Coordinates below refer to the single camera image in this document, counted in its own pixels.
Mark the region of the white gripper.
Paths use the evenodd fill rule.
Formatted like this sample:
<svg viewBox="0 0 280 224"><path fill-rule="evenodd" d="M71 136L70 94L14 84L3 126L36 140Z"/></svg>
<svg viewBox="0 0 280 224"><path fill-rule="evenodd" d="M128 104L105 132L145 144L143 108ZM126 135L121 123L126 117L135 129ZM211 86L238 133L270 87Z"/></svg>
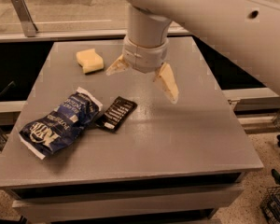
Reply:
<svg viewBox="0 0 280 224"><path fill-rule="evenodd" d="M124 72L129 67L142 72L155 72L154 84L160 89L165 97L176 104L179 96L179 89L175 82L174 72L171 65L164 63L167 55L169 40L156 48L144 48L135 45L127 36L123 39L122 55L120 55L107 69L106 74L111 76Z"/></svg>

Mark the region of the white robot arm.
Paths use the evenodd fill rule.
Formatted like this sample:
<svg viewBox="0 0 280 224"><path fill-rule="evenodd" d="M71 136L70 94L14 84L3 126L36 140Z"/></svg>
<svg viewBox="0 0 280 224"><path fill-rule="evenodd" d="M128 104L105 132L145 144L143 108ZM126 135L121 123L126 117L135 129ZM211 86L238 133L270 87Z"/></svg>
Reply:
<svg viewBox="0 0 280 224"><path fill-rule="evenodd" d="M123 57L109 69L161 67L175 22L280 96L280 5L264 0L126 0Z"/></svg>

